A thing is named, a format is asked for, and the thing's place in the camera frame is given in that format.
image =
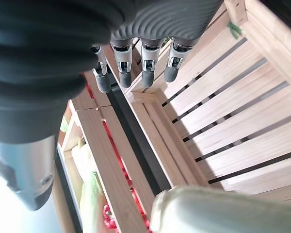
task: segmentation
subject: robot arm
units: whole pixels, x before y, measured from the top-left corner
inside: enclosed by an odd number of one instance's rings
[[[153,83],[162,40],[173,37],[165,80],[223,0],[0,0],[0,175],[31,210],[50,196],[57,135],[67,101],[94,68],[110,90],[102,47],[111,41],[130,86],[131,39],[142,39],[142,82]]]

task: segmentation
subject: wooden slat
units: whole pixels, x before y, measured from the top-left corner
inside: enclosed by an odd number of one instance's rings
[[[153,205],[154,195],[149,183],[140,167],[134,151],[132,150],[129,141],[125,135],[121,123],[119,122],[112,107],[103,107],[100,109],[102,116],[106,119],[106,123],[119,151],[119,154],[124,161],[128,174],[133,182],[133,186],[137,192],[139,200],[148,218],[151,217],[151,209]]]
[[[291,158],[221,182],[226,191],[250,195],[291,185]]]
[[[244,0],[225,0],[224,2],[234,24],[240,26],[247,21]]]
[[[111,104],[108,99],[108,96],[99,91],[97,83],[96,83],[96,78],[93,72],[90,70],[90,71],[84,72],[84,75],[86,77],[88,84],[90,85],[93,91],[94,101],[96,102],[97,107],[110,106]]]
[[[146,233],[109,138],[95,109],[78,111],[81,128],[97,165],[98,175],[121,233]]]
[[[291,116],[291,86],[214,126],[192,140],[210,153]]]
[[[170,185],[185,185],[186,182],[177,167],[176,162],[173,160],[167,146],[151,118],[149,117],[145,107],[140,103],[131,103],[132,110],[142,128],[157,160],[159,161],[164,174],[166,175]]]
[[[67,132],[61,146],[62,151],[72,150],[78,144],[79,139],[82,137],[82,130],[75,122],[75,115],[71,116]]]
[[[242,26],[246,37],[291,84],[291,53],[249,12],[248,19]]]
[[[291,152],[291,122],[198,162],[208,180]]]
[[[159,104],[158,101],[152,103],[155,112],[158,114],[162,121],[162,125],[166,128],[168,135],[172,138],[173,143],[177,147],[178,151],[180,152],[181,156],[185,160],[186,164],[188,165],[189,169],[195,176],[195,179],[198,181],[200,186],[209,186],[202,170],[200,167],[195,163],[193,155],[189,152],[187,147],[185,146],[182,138],[177,133],[176,129],[173,127],[172,123],[168,120],[166,113],[164,112],[162,106]]]
[[[164,107],[169,118],[173,120],[185,113],[262,58],[261,54],[256,51],[250,42],[245,42],[185,91],[171,100]]]
[[[175,128],[181,137],[185,138],[242,107],[283,81],[278,72],[266,63],[184,116],[175,123]]]
[[[291,201],[291,185],[256,194],[255,197],[265,200]]]
[[[267,30],[291,53],[291,28],[289,28],[278,16],[269,10],[259,0],[245,0],[246,9],[259,22],[267,27]]]
[[[65,194],[60,182],[58,171],[54,168],[54,184],[52,189],[52,197],[56,216],[58,217],[61,231],[64,233],[75,233],[75,228],[71,219],[69,208],[65,199]]]
[[[194,47],[194,50],[191,51],[189,55],[194,58],[189,60],[186,64],[183,64],[175,81],[172,83],[165,83],[162,87],[168,99],[242,39],[242,37],[240,37],[236,40],[232,36],[227,27],[228,22],[229,17],[227,12],[225,12],[202,35],[201,39]]]
[[[190,168],[186,164],[184,158],[182,157],[180,151],[176,147],[171,135],[169,134],[168,130],[164,127],[164,123],[162,122],[161,118],[159,117],[158,113],[154,109],[151,103],[145,103],[145,108],[152,119],[153,123],[155,124],[158,132],[162,136],[162,139],[167,146],[171,156],[173,157],[174,161],[176,162],[179,170],[182,173],[182,176],[186,180],[187,184],[198,184],[198,181],[195,179],[193,173],[191,172]]]

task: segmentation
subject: gray rubber fingertip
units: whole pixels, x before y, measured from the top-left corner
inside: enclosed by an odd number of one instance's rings
[[[122,87],[129,88],[131,85],[131,74],[129,73],[120,73],[120,83]]]
[[[165,72],[164,72],[164,79],[166,82],[171,83],[173,82],[178,74],[179,69],[171,68],[168,65],[166,66]]]
[[[144,87],[151,87],[154,81],[154,71],[142,71],[141,81]]]
[[[101,91],[102,93],[106,94],[111,90],[111,84],[107,75],[97,76],[96,82],[97,82],[99,91]]]

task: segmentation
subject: wooden crate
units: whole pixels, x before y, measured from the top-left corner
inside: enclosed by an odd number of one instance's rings
[[[168,50],[152,87],[139,74],[122,91],[171,186],[291,190],[291,29],[258,0],[226,0],[172,83],[163,80]]]
[[[59,141],[63,166],[68,173],[68,182],[72,188],[77,212],[80,215],[79,203],[83,181],[71,156],[71,150],[84,136],[94,158],[95,170],[119,232],[146,233],[144,221],[132,197],[130,186],[120,167],[113,145],[121,156],[138,200],[148,218],[150,218],[154,200],[153,192],[107,95],[99,92],[92,71],[88,71],[84,75],[88,87],[75,99],[69,101],[65,113],[67,116],[71,116],[69,126],[63,135],[63,140]],[[112,139],[108,136],[104,124],[107,125]]]

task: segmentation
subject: blurry foreground object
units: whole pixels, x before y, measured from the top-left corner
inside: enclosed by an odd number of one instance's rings
[[[291,233],[291,204],[175,187],[156,196],[150,227],[153,233]]]

